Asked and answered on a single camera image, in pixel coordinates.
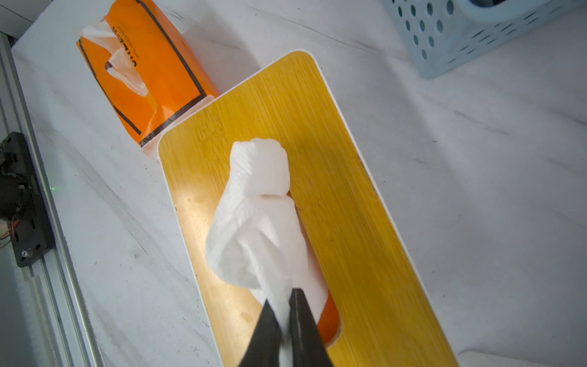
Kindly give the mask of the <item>orange tissue pack with sheet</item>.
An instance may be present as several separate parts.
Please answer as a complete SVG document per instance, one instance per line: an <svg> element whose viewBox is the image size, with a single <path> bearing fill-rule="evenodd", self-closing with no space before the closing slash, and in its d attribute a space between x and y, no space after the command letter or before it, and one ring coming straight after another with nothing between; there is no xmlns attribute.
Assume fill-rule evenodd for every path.
<svg viewBox="0 0 587 367"><path fill-rule="evenodd" d="M339 331L339 315L290 197L287 152L273 139L232 145L229 180L206 238L206 261L224 282L267 301L280 326L289 297L304 291L325 344Z"/></svg>

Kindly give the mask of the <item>yellow box lid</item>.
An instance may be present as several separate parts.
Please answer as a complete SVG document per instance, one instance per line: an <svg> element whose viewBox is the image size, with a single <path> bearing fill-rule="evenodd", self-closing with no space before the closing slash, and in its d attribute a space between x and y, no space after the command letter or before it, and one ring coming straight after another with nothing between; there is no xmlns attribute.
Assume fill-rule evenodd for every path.
<svg viewBox="0 0 587 367"><path fill-rule="evenodd" d="M454 366L456 357L314 56L293 50L167 132L168 190L225 366L243 357L261 312L206 264L205 240L235 142L274 139L339 311L337 366Z"/></svg>

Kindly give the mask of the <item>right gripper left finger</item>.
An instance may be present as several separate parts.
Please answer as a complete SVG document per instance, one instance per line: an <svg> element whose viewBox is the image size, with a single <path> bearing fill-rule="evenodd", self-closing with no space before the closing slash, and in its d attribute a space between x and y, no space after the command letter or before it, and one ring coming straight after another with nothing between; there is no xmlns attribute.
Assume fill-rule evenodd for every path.
<svg viewBox="0 0 587 367"><path fill-rule="evenodd" d="M264 303L239 367L278 367L281 327L268 301Z"/></svg>

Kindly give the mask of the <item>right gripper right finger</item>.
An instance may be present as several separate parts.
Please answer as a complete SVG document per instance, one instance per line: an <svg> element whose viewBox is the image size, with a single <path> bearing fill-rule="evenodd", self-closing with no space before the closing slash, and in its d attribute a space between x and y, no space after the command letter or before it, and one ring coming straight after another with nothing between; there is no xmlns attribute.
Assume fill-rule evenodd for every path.
<svg viewBox="0 0 587 367"><path fill-rule="evenodd" d="M313 319L305 293L294 288L290 296L290 336L295 367L334 367Z"/></svg>

